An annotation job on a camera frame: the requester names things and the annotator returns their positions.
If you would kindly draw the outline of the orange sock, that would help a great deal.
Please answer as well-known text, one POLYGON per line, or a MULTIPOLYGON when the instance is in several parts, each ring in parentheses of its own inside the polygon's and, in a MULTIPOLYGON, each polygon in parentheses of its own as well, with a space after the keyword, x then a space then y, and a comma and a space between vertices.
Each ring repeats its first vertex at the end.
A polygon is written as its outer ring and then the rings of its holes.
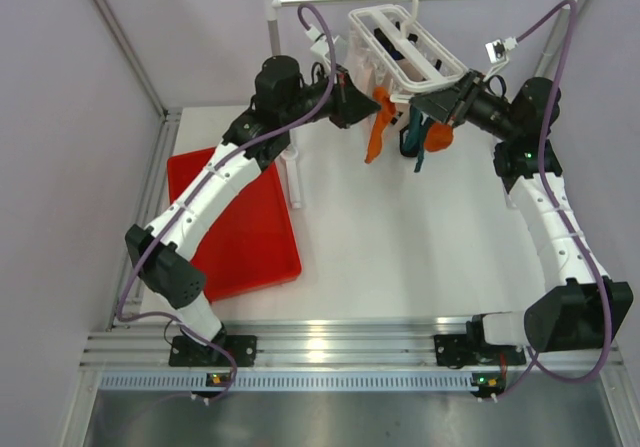
POLYGON ((373 99, 380 105, 375 121, 371 128, 365 163, 371 164, 382 152, 384 145, 384 131, 396 115, 396 105, 391 101, 391 95, 383 86, 373 90, 373 99))
POLYGON ((447 149, 453 139, 454 129, 451 125, 434 122, 427 130, 423 146, 427 152, 438 152, 447 149))

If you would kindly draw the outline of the green christmas sock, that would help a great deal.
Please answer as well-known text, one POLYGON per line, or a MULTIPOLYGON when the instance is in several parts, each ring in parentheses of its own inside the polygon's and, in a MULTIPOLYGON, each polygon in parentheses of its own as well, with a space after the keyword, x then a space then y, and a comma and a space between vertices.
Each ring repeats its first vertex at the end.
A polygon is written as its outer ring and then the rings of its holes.
POLYGON ((434 121, 420 110, 411 107, 409 110, 409 122, 400 131, 399 150, 406 158, 424 158, 424 141, 428 130, 434 121))

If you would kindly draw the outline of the white clip sock hanger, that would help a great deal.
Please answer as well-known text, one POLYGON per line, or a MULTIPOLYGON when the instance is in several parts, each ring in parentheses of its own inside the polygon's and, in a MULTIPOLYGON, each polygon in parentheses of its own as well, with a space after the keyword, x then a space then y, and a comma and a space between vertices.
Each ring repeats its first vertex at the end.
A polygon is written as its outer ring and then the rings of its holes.
POLYGON ((407 104, 416 94, 453 86, 468 68, 418 22, 419 0, 354 9, 352 31, 364 44, 374 71, 391 81, 390 98, 407 104))

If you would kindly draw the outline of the pink sock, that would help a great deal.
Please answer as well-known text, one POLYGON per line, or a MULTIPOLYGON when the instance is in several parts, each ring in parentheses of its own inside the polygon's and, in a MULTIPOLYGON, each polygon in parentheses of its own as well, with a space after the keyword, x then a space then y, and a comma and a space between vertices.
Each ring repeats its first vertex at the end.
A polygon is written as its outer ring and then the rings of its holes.
POLYGON ((349 37, 345 67, 354 85, 367 95, 376 87, 384 87, 387 91, 393 87, 391 73, 381 57, 357 35, 349 37))

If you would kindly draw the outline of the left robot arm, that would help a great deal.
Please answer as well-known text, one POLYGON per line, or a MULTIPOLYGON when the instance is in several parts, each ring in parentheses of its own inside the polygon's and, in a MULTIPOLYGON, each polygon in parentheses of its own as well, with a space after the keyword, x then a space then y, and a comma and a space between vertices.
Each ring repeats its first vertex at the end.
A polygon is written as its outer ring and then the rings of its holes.
POLYGON ((337 63, 307 84, 297 60, 272 56, 263 62, 254 88, 247 109, 183 193, 147 226, 132 225, 125 234, 132 279, 165 302, 163 316, 179 324, 189 352, 205 364, 230 356, 225 326, 204 294, 206 276, 192 263, 201 241, 290 145, 291 130, 322 119, 346 129, 380 109, 337 63))

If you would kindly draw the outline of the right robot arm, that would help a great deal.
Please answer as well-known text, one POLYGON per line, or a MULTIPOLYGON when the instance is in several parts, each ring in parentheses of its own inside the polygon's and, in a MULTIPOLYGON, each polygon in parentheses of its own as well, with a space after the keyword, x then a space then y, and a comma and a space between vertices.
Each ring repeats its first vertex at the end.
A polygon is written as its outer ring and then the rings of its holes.
POLYGON ((470 123, 498 138, 494 170, 541 264, 545 292, 530 307, 480 314, 468 324, 466 349, 478 363, 492 362, 503 346, 540 353, 601 349, 615 339, 634 300, 629 284, 612 280, 592 254, 566 197, 560 162, 540 138, 543 122, 559 116, 560 98, 551 80, 533 77, 507 100, 471 70, 447 88, 410 100, 436 123, 470 123))

